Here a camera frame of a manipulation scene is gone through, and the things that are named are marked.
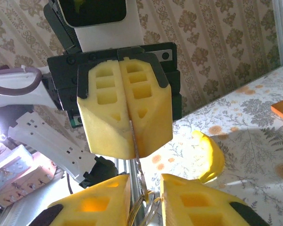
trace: metal rod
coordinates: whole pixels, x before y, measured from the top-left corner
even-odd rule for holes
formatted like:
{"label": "metal rod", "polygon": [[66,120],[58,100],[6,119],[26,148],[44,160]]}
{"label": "metal rod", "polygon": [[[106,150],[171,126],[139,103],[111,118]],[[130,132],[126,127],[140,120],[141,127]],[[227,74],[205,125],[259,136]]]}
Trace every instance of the metal rod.
{"label": "metal rod", "polygon": [[[138,200],[138,198],[142,194],[142,190],[140,188],[138,177],[137,177],[137,164],[135,159],[128,160],[129,161],[129,170],[130,170],[130,182],[131,182],[131,201],[132,205]],[[138,226],[145,217],[145,209],[141,207],[134,220],[134,225]]]}
{"label": "metal rod", "polygon": [[124,161],[124,171],[125,171],[125,173],[128,173],[126,160],[123,160],[123,161]]}
{"label": "metal rod", "polygon": [[118,159],[117,158],[115,158],[115,167],[117,168],[117,170],[118,170],[118,173],[119,173],[119,169],[118,169]]}
{"label": "metal rod", "polygon": [[283,65],[283,0],[273,0],[280,64]]}

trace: triangular hole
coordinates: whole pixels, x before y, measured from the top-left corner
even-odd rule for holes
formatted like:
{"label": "triangular hole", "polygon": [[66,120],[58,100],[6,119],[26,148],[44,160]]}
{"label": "triangular hole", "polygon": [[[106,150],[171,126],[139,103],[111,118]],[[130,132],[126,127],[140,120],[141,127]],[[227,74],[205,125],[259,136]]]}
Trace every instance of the triangular hole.
{"label": "triangular hole", "polygon": [[118,182],[114,182],[114,183],[107,185],[107,187],[118,187],[118,186],[119,186]]}
{"label": "triangular hole", "polygon": [[121,121],[120,113],[111,114],[111,117],[114,118],[116,121]]}
{"label": "triangular hole", "polygon": [[140,108],[137,111],[138,116],[140,117],[140,119],[144,118],[146,116],[147,112],[148,112],[147,108]]}

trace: wire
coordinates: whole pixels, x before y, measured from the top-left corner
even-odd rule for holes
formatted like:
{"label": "wire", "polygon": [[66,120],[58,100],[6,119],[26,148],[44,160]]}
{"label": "wire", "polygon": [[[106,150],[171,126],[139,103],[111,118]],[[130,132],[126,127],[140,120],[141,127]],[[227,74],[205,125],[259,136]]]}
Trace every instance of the wire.
{"label": "wire", "polygon": [[[147,191],[147,194],[150,195],[152,194],[152,200],[150,202],[150,206],[148,209],[147,214],[145,215],[144,219],[142,220],[142,222],[140,222],[138,225],[139,226],[146,226],[149,224],[149,222],[152,220],[152,218],[154,217],[154,215],[156,214],[159,205],[161,203],[161,198],[160,197],[156,197],[154,191]],[[132,206],[130,213],[129,213],[129,217],[128,217],[128,221],[127,221],[127,225],[128,226],[133,226],[134,221],[135,221],[135,217],[137,215],[138,210],[140,209],[140,207],[142,206],[143,202],[146,201],[146,197],[144,194],[142,194],[138,200],[134,203],[134,205]]]}
{"label": "wire", "polygon": [[68,185],[69,192],[70,192],[70,194],[73,194],[73,191],[72,191],[71,185],[70,185],[70,179],[69,179],[68,173],[66,173],[66,178],[67,178],[67,185]]}

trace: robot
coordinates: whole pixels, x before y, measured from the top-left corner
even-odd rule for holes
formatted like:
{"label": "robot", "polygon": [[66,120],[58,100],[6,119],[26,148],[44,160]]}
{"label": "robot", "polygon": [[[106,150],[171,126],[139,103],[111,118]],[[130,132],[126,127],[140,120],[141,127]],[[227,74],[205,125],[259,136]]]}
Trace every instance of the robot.
{"label": "robot", "polygon": [[[31,226],[144,225],[160,202],[166,226],[267,225],[243,201],[217,191],[228,201],[220,205],[220,215],[231,207],[234,216],[222,221],[203,210],[200,215],[207,221],[203,220],[196,209],[186,210],[166,196],[174,189],[193,188],[170,175],[162,176],[161,197],[147,190],[139,158],[172,139],[172,121],[181,118],[180,73],[174,43],[144,45],[135,1],[50,0],[44,13],[53,30],[64,28],[57,36],[65,54],[49,58],[43,68],[0,70],[1,128],[8,137],[50,158],[85,190],[51,204]],[[84,127],[92,153],[54,131],[31,105],[67,111],[73,128]],[[95,154],[130,160],[136,175],[119,174],[113,162]],[[141,185],[130,208],[132,178]],[[203,185],[200,180],[192,184],[196,201]],[[139,211],[143,202],[151,204],[146,215]],[[190,196],[183,202],[193,206]],[[176,209],[185,217],[180,219]]]}

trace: metal ring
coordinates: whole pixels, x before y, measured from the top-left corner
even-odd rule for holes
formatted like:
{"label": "metal ring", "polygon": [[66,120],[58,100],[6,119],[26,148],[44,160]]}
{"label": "metal ring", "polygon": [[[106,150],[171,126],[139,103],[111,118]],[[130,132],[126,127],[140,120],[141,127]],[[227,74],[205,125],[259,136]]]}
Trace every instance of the metal ring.
{"label": "metal ring", "polygon": [[[145,226],[147,225],[147,222],[150,222],[152,220],[152,218],[154,217],[154,215],[156,214],[158,208],[159,208],[159,204],[161,202],[161,198],[160,197],[156,197],[154,191],[147,191],[147,195],[153,194],[153,197],[151,199],[150,202],[150,206],[148,209],[147,214],[145,215],[144,219],[142,220],[142,222],[139,224],[139,226]],[[142,206],[142,203],[146,201],[146,197],[145,195],[141,195],[139,197],[139,199],[136,201],[136,203],[132,206],[132,209],[130,210],[129,213],[129,217],[128,217],[128,221],[127,221],[127,225],[128,226],[133,226],[135,217],[137,215],[138,210],[140,209],[140,207]]]}

